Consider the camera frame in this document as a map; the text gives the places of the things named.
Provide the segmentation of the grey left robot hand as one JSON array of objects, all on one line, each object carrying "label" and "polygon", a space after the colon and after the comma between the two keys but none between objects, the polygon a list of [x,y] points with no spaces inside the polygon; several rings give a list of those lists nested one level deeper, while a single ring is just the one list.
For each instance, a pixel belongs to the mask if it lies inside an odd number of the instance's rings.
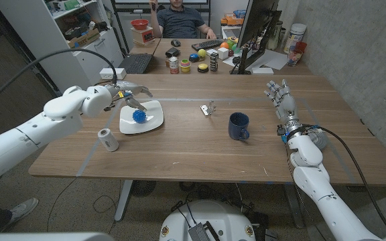
[{"label": "grey left robot hand", "polygon": [[138,85],[136,83],[128,81],[117,81],[115,84],[112,84],[112,86],[117,89],[117,92],[121,92],[121,94],[123,95],[122,99],[125,100],[128,106],[142,111],[147,110],[146,107],[144,107],[140,102],[134,99],[134,96],[140,93],[146,94],[149,97],[153,96],[153,94],[146,86]]}]

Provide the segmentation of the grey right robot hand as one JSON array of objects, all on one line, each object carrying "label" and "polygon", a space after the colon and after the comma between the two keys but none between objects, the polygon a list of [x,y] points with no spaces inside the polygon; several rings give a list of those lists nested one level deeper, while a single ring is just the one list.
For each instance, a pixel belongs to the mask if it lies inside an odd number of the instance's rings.
[{"label": "grey right robot hand", "polygon": [[296,102],[286,79],[282,80],[281,85],[271,80],[267,83],[267,87],[269,90],[265,90],[264,94],[272,101],[277,118],[284,125],[285,130],[292,132],[300,128]]}]

